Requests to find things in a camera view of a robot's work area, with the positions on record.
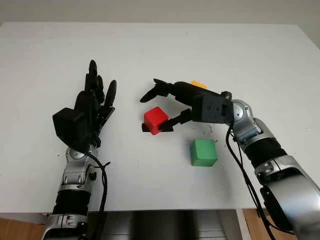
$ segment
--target green cube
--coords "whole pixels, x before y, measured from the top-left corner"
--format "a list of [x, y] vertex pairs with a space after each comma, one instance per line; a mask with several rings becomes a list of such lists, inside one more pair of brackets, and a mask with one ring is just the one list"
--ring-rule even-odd
[[197, 167], [212, 167], [218, 160], [215, 142], [207, 139], [193, 140], [191, 164]]

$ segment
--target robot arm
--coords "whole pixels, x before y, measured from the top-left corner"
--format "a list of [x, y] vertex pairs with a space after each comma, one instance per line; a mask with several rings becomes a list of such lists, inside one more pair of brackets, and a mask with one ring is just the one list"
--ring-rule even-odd
[[233, 131], [262, 185], [260, 192], [272, 220], [299, 239], [320, 238], [320, 190], [295, 158], [287, 155], [275, 136], [251, 108], [233, 100]]
[[264, 205], [277, 227], [293, 231], [301, 240], [320, 238], [319, 187], [294, 157], [281, 148], [266, 125], [254, 118], [248, 104], [232, 100], [227, 91], [218, 94], [186, 82], [154, 81], [155, 87], [142, 97], [142, 103], [170, 93], [177, 101], [192, 108], [163, 123], [160, 130], [169, 130], [187, 121], [231, 125], [235, 141], [254, 167], [262, 185], [260, 192]]
[[88, 204], [97, 178], [96, 167], [102, 171], [103, 194], [92, 239], [101, 233], [107, 197], [105, 166], [108, 163], [99, 162], [97, 148], [101, 145], [100, 131], [115, 110], [116, 87], [116, 81], [111, 81], [105, 97], [103, 80], [92, 60], [85, 77], [85, 88], [78, 94], [74, 109], [64, 108], [52, 117], [56, 135], [68, 146], [67, 164], [42, 240], [88, 239]]

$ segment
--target wooden floor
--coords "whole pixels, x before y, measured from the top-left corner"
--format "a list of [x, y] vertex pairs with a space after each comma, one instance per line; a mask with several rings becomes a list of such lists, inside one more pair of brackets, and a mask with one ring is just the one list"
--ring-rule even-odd
[[[243, 210], [251, 240], [270, 240], [265, 227], [255, 209]], [[0, 218], [0, 240], [40, 240], [44, 225]], [[276, 240], [297, 240], [295, 236], [272, 229]]]
[[[251, 240], [270, 240], [265, 226], [258, 217], [257, 211], [255, 209], [244, 209], [243, 214], [248, 225]], [[274, 223], [270, 216], [267, 216], [270, 223]], [[287, 234], [285, 232], [278, 231], [271, 228], [271, 231], [276, 240], [298, 240], [295, 236]]]
[[44, 225], [0, 218], [0, 240], [40, 240]]

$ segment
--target red cube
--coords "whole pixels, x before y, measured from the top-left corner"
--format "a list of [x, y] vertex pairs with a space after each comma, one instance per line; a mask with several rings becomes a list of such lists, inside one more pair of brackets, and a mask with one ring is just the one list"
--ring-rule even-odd
[[165, 114], [165, 112], [162, 111], [158, 106], [152, 108], [150, 111], [147, 111], [144, 114], [144, 124], [149, 129], [150, 133], [152, 133], [152, 135], [162, 132], [162, 130], [159, 130], [158, 127], [167, 120], [168, 115]]

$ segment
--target table surface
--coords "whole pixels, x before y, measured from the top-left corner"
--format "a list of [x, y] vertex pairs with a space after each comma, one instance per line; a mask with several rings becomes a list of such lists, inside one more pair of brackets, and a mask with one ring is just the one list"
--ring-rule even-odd
[[[225, 144], [227, 126], [189, 122], [142, 132], [155, 106], [170, 117], [173, 97], [140, 98], [153, 78], [198, 81], [249, 103], [284, 149], [320, 184], [320, 51], [295, 25], [5, 23], [0, 27], [0, 212], [51, 212], [66, 165], [52, 115], [73, 108], [94, 59], [115, 112], [103, 128], [106, 210], [233, 209], [254, 206]], [[216, 141], [213, 167], [191, 166], [194, 139]], [[248, 175], [259, 189], [254, 169]], [[99, 208], [100, 178], [89, 209]]]

